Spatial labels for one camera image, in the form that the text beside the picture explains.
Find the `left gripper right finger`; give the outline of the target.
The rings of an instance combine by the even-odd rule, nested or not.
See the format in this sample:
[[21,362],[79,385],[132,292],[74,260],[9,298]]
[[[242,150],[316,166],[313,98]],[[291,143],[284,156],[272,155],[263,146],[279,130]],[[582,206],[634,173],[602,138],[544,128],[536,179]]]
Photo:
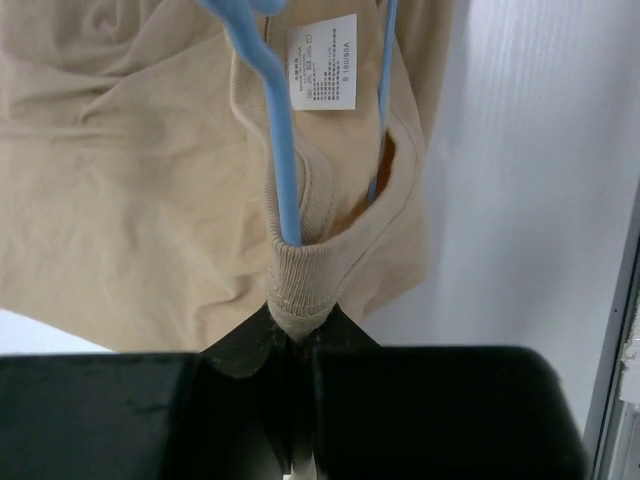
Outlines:
[[584,479],[560,381],[515,346],[382,346],[340,309],[304,342],[322,479]]

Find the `beige t shirt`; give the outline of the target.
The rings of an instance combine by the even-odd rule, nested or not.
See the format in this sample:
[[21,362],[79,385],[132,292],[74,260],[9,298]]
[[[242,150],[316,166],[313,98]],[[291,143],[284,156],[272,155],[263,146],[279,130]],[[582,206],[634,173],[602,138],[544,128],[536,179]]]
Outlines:
[[1,5],[1,305],[116,352],[201,351],[265,309],[302,339],[419,285],[454,5],[250,8],[288,74],[301,242],[261,78],[200,1]]

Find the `light blue plastic hanger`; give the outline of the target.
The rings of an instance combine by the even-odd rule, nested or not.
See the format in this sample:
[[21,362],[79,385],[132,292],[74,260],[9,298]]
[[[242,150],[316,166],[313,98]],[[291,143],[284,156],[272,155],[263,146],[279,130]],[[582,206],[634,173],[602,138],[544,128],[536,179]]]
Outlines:
[[277,14],[284,1],[202,1],[224,24],[236,53],[262,81],[268,116],[277,214],[273,237],[294,248],[302,246],[293,120],[284,68],[265,43],[253,13]]

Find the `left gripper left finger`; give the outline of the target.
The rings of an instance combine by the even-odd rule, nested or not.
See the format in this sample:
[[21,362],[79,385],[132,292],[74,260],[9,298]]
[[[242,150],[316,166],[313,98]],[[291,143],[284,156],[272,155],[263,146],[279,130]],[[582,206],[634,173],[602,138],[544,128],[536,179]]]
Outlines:
[[286,335],[259,311],[200,353],[5,352],[5,479],[279,479]]

